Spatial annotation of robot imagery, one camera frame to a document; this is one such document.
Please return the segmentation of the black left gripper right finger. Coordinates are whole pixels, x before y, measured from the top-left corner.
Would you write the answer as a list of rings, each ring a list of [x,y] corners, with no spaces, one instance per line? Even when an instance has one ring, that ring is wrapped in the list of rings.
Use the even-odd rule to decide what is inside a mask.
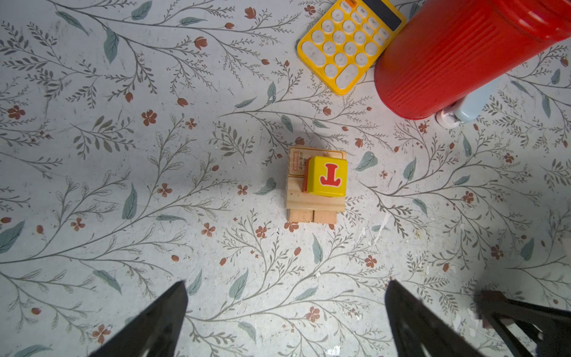
[[[480,356],[398,281],[388,284],[385,306],[399,356]]]

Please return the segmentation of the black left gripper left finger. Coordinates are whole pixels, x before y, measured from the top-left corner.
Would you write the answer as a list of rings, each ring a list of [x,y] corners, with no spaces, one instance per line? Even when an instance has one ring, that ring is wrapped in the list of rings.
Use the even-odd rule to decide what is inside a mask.
[[[93,356],[174,356],[188,296],[184,281],[173,284]]]

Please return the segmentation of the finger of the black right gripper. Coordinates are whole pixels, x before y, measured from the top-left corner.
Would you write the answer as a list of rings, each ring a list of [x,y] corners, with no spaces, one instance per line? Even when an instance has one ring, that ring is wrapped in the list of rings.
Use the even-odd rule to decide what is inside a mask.
[[[482,291],[475,303],[483,325],[496,331],[513,356],[532,354],[508,329],[510,324],[536,344],[537,356],[570,355],[569,311],[508,299],[497,291]]]

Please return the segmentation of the long wooden block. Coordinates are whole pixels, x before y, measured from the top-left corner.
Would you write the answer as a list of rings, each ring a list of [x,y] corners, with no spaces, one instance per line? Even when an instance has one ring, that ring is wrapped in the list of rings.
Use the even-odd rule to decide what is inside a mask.
[[[314,211],[310,210],[295,210],[288,211],[288,221],[291,223],[312,223]]]

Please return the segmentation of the yellow letter cube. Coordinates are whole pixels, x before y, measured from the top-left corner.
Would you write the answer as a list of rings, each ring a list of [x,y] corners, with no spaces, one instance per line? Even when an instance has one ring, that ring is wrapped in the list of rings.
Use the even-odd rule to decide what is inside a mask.
[[[314,156],[309,165],[306,193],[325,197],[345,197],[347,175],[347,160]]]

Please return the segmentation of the ridged wooden block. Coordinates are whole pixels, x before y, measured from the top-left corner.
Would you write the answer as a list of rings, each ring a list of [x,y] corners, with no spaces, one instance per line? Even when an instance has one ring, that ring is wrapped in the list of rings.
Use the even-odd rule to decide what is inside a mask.
[[[303,193],[302,184],[303,179],[301,177],[287,178],[286,209],[345,212],[346,201],[344,197],[325,197]]]

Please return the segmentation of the printed wooden block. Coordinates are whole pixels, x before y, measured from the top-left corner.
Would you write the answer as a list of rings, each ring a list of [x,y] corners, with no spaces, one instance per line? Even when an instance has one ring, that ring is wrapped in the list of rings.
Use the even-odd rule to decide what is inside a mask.
[[[293,146],[288,152],[288,177],[303,178],[306,161],[314,156],[347,160],[347,153],[339,150],[324,150],[309,146]]]

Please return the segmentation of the plain wooden block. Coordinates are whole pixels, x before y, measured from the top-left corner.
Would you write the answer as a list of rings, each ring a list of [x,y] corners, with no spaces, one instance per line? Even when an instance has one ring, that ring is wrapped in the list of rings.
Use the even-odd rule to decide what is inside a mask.
[[[338,213],[334,211],[313,211],[313,222],[318,224],[336,225]]]

